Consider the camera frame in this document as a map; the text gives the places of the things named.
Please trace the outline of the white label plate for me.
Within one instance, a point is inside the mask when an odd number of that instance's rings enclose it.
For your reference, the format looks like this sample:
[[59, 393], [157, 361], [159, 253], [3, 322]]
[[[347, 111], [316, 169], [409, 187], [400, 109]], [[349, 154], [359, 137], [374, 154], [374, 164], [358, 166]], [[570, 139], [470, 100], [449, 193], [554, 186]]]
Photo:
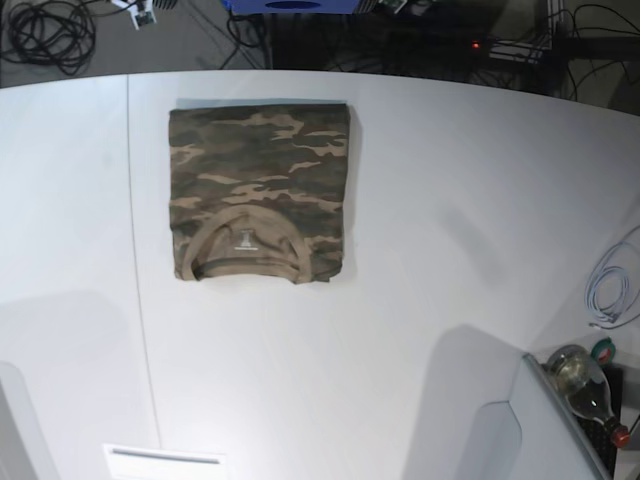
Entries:
[[113, 479], [225, 480], [226, 458], [215, 454], [154, 450], [105, 444], [106, 463]]

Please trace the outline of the camouflage t-shirt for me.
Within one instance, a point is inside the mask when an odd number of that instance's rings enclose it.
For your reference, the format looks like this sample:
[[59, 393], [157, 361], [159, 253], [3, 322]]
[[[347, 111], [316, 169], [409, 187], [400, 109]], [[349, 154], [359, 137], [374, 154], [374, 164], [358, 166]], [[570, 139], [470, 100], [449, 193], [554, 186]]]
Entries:
[[182, 281], [342, 269], [350, 111], [344, 103], [170, 113], [169, 226]]

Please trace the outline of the green tape roll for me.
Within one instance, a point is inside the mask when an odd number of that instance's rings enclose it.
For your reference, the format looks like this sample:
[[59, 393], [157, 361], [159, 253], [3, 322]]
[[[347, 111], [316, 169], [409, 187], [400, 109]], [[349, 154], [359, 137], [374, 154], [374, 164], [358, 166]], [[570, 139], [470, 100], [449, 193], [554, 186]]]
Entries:
[[590, 355], [598, 365], [609, 365], [615, 358], [616, 346], [610, 337], [606, 337], [593, 346]]

